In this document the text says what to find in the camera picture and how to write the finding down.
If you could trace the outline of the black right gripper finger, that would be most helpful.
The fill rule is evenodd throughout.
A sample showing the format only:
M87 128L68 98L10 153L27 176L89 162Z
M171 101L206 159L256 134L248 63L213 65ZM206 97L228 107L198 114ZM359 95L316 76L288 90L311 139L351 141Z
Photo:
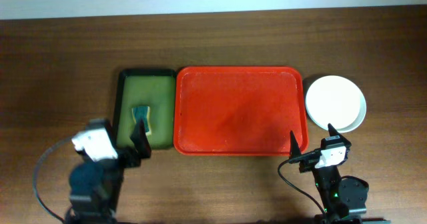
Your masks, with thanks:
M301 151L293 131L290 131L290 159L301 156Z
M350 142L341 134L339 133L331 123L328 124L328 132L330 135L331 140L339 140L342 142L345 146L350 146Z

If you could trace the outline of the green and yellow sponge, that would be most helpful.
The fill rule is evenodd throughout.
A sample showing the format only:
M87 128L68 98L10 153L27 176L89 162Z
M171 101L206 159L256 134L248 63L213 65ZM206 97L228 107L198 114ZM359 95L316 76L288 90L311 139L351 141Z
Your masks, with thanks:
M132 113L132 117L133 117L133 121L135 124L140 123L141 121L143 121L144 123L144 129L145 129L145 134L147 136L151 135L151 124L150 124L150 113L151 113L151 109L149 106L145 106L145 105L140 105L137 107L132 107L131 108L131 113Z

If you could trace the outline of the white plate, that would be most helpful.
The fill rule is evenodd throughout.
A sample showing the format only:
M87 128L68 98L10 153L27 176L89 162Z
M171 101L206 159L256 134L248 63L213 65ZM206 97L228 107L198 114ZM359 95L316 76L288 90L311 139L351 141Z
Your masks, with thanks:
M353 81L338 75L325 75L311 81L305 94L306 113L320 128L332 125L339 133L348 133L363 123L367 102Z

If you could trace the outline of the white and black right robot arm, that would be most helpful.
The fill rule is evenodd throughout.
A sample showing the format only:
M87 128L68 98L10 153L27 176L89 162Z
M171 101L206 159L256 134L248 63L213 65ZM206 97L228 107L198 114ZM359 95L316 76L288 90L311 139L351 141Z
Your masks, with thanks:
M312 173L320 203L288 180L285 182L319 207L321 213L314 217L316 223L362 223L362 215L367 212L369 184L354 176L340 175L338 167L347 161L352 144L331 124L328 132L329 136L321 140L319 148L304 154L290 133L290 158L280 163L278 169L297 163L300 173Z

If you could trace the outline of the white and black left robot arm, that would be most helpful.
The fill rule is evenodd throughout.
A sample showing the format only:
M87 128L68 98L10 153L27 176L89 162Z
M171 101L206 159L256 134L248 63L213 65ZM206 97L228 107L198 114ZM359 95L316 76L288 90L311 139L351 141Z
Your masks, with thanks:
M65 223L117 223L124 170L139 167L142 159L151 157L148 133L148 122L140 119L130 135L133 146L119 148L109 120L94 119L72 137L83 163L69 176L71 207L65 214Z

